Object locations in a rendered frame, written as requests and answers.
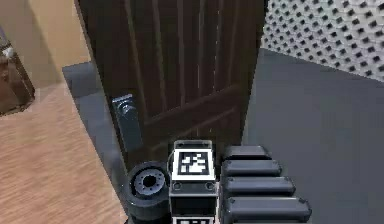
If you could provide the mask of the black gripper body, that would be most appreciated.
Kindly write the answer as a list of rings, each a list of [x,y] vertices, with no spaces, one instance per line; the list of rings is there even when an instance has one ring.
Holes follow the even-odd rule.
[[[171,224],[165,162],[149,161],[128,173],[125,199],[132,224]]]

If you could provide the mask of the dark brown room door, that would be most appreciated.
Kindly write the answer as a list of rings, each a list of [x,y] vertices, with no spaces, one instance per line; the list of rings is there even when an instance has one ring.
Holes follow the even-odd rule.
[[[265,0],[74,0],[126,169],[177,139],[242,141]],[[133,95],[143,145],[126,152],[112,100]]]

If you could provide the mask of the brown wooden cabinet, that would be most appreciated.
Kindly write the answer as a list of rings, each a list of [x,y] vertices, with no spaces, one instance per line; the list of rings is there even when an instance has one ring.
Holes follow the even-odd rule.
[[[0,27],[0,117],[26,110],[35,88],[10,40]]]

